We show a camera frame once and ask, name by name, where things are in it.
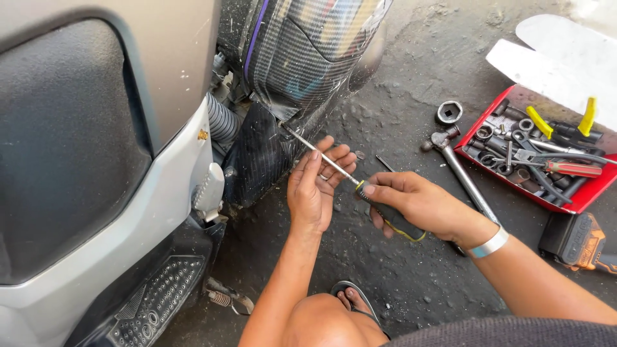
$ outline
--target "man's right hand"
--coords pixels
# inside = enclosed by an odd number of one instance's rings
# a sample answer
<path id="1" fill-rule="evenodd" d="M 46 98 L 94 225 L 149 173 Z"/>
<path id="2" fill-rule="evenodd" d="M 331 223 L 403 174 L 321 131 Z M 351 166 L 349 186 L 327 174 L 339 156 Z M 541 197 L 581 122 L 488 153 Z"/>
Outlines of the man's right hand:
<path id="1" fill-rule="evenodd" d="M 364 188 L 370 199 L 399 210 L 413 225 L 434 233 L 438 238 L 454 241 L 464 249 L 490 240 L 499 227 L 469 208 L 443 188 L 413 172 L 379 172 Z M 371 207 L 375 227 L 392 237 L 394 231 Z"/>

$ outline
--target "foot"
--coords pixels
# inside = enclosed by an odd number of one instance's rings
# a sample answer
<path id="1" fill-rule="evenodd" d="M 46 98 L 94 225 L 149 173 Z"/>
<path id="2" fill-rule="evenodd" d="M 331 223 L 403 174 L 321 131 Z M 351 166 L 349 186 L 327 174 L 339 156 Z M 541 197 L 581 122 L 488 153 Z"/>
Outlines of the foot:
<path id="1" fill-rule="evenodd" d="M 351 305 L 354 305 L 356 309 L 371 314 L 371 310 L 368 308 L 364 300 L 362 300 L 362 297 L 352 287 L 345 289 L 345 292 L 340 291 L 336 293 L 336 297 L 341 300 L 348 311 L 351 311 Z"/>

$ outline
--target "purple trim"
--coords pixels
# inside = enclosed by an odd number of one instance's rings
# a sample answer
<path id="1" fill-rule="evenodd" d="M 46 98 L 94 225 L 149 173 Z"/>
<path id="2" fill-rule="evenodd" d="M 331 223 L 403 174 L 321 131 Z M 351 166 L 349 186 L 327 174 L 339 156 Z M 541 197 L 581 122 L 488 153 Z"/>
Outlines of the purple trim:
<path id="1" fill-rule="evenodd" d="M 257 33 L 259 32 L 259 28 L 262 26 L 263 14 L 266 12 L 267 6 L 268 0 L 263 0 L 262 9 L 261 11 L 259 11 L 259 17 L 257 17 L 257 24 L 255 25 L 255 30 L 253 31 L 251 44 L 249 45 L 249 52 L 246 54 L 246 60 L 244 61 L 244 79 L 246 82 L 249 81 L 249 63 L 251 62 L 253 47 L 255 46 L 255 41 L 257 40 Z"/>

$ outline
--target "perforated footrest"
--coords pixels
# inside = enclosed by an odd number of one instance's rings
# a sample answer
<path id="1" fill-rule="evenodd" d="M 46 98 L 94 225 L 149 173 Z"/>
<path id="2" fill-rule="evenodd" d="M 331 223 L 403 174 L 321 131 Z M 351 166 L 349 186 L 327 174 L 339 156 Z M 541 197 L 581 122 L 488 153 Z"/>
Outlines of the perforated footrest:
<path id="1" fill-rule="evenodd" d="M 204 269 L 199 256 L 171 256 L 115 315 L 107 334 L 117 347 L 148 347 L 184 303 Z"/>

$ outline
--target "black ribbed hose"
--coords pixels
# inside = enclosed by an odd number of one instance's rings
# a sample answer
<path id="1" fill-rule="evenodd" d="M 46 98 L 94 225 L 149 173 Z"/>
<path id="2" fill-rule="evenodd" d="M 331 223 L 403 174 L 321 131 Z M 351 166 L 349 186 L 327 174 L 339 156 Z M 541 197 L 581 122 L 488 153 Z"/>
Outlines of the black ribbed hose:
<path id="1" fill-rule="evenodd" d="M 208 104 L 210 136 L 221 143 L 232 142 L 240 131 L 240 118 L 218 102 L 210 93 L 205 95 Z"/>

